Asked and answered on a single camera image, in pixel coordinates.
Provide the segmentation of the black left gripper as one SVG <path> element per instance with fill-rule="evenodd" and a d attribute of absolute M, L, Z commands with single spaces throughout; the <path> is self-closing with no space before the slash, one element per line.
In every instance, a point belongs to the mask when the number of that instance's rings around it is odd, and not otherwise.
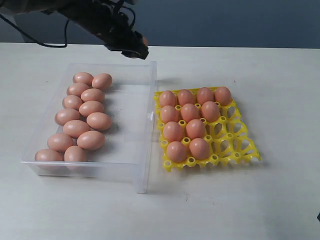
<path fill-rule="evenodd" d="M 82 27 L 109 50 L 130 59 L 145 60 L 149 50 L 145 49 L 143 36 L 133 30 L 135 19 L 135 12 L 123 4 L 90 4 Z"/>

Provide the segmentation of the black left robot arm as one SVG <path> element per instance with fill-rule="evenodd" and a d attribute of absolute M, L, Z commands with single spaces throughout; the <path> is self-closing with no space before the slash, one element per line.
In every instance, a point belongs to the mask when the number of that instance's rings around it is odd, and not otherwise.
<path fill-rule="evenodd" d="M 127 5 L 135 4 L 134 0 L 2 0 L 0 18 L 34 43 L 52 48 L 52 45 L 31 37 L 6 16 L 57 12 L 100 39 L 108 50 L 121 52 L 127 58 L 144 60 L 149 54 L 146 39 L 134 30 L 135 20 L 129 20 L 122 11 L 126 9 L 132 13 Z"/>

